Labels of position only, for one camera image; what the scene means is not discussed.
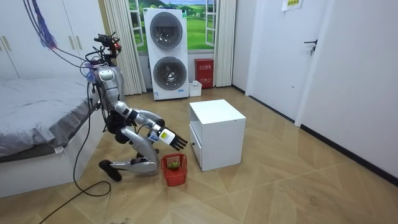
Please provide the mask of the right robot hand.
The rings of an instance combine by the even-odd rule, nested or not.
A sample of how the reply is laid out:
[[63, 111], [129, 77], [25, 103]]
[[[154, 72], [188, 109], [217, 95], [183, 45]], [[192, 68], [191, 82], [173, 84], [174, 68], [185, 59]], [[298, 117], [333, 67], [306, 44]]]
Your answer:
[[188, 144], [187, 140], [165, 127], [162, 127], [157, 131], [157, 136], [162, 142], [177, 151], [184, 149]]

